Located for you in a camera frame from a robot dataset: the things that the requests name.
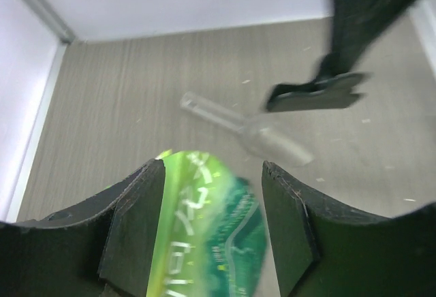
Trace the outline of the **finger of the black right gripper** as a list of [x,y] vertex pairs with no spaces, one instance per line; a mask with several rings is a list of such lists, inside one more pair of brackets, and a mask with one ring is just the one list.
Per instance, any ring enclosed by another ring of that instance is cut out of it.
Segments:
[[350,72],[364,51],[417,0],[332,0],[328,73]]

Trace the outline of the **black bag clip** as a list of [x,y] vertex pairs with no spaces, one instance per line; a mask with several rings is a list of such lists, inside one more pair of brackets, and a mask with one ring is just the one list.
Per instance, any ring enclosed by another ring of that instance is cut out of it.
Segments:
[[369,74],[364,72],[335,74],[332,55],[328,54],[311,81],[275,85],[264,109],[267,112],[295,112],[349,108],[364,96],[356,91],[356,87],[368,78]]

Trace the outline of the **green litter bag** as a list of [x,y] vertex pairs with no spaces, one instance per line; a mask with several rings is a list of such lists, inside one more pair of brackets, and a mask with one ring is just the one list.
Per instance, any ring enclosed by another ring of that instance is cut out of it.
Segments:
[[147,296],[253,296],[267,236],[250,182],[204,151],[165,151]]

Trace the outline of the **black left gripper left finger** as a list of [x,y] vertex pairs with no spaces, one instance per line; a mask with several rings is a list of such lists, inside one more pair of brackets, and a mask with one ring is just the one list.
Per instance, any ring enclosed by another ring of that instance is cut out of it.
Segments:
[[145,296],[164,192],[152,159],[40,220],[1,224],[2,296]]

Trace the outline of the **clear plastic scoop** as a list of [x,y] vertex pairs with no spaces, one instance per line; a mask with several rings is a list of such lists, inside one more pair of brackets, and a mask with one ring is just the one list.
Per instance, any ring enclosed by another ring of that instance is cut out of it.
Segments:
[[181,97],[180,107],[233,133],[248,153],[264,160],[295,168],[315,159],[308,148],[269,116],[245,116],[192,92]]

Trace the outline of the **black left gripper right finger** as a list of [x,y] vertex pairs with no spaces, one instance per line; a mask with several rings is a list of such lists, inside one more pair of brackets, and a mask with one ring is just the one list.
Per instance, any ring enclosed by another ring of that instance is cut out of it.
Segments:
[[262,193],[282,296],[434,296],[435,205],[387,218],[269,161]]

